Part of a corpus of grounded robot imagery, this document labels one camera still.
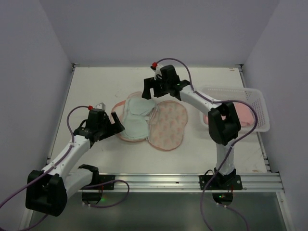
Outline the pink bra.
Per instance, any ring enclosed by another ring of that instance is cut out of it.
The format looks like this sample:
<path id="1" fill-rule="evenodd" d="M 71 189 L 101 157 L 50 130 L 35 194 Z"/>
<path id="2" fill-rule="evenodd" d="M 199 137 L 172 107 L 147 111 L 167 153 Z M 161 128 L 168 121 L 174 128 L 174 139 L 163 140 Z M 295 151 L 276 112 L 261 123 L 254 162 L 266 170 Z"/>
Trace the pink bra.
<path id="1" fill-rule="evenodd" d="M 249 128 L 254 124 L 254 117 L 248 106 L 242 103 L 234 104 L 242 128 Z M 199 113 L 200 121 L 203 126 L 208 128 L 208 117 L 202 112 Z"/>

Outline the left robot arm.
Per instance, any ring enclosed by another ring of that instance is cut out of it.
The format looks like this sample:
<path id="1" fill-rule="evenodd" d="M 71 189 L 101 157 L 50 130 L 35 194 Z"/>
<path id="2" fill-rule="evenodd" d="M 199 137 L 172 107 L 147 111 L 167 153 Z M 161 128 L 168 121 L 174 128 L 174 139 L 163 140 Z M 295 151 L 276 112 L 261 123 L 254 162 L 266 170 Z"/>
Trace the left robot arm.
<path id="1" fill-rule="evenodd" d="M 75 130 L 70 129 L 71 141 L 59 155 L 42 170 L 33 170 L 27 177 L 26 208 L 54 217 L 65 209 L 68 199 L 81 189 L 102 190 L 113 184 L 111 175 L 103 182 L 99 169 L 82 164 L 72 173 L 72 168 L 94 143 L 124 131 L 116 112 L 108 115 L 104 109 L 91 108 L 87 119 Z"/>

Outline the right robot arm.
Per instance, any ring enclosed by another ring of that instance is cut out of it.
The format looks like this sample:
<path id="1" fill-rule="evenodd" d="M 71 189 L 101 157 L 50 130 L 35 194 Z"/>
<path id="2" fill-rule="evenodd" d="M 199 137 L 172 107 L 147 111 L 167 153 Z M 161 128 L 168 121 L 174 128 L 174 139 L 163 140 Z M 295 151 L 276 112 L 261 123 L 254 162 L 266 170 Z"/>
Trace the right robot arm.
<path id="1" fill-rule="evenodd" d="M 234 104 L 222 103 L 198 92 L 192 87 L 191 82 L 180 80 L 172 65 L 163 66 L 153 63 L 151 69 L 154 71 L 154 76 L 144 79 L 142 97 L 151 99 L 151 90 L 157 98 L 169 94 L 207 114 L 208 132 L 217 147 L 215 170 L 222 176 L 231 174 L 235 170 L 234 151 L 231 144 L 241 130 Z"/>

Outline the pink patterned mesh laundry bag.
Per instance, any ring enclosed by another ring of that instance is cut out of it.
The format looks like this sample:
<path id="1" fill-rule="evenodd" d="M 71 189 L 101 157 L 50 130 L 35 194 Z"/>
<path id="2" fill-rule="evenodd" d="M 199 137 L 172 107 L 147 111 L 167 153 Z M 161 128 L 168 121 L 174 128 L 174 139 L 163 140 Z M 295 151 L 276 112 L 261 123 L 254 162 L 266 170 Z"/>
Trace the pink patterned mesh laundry bag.
<path id="1" fill-rule="evenodd" d="M 114 105 L 111 112 L 116 112 L 122 123 L 125 102 L 129 98 L 141 97 L 141 92 L 130 94 L 124 101 Z M 118 135 L 120 139 L 127 142 L 148 143 L 160 151 L 172 151 L 180 146 L 184 137 L 185 126 L 188 122 L 188 113 L 186 108 L 176 101 L 156 102 L 156 108 L 152 111 L 148 120 L 149 136 L 144 140 L 129 141 Z"/>

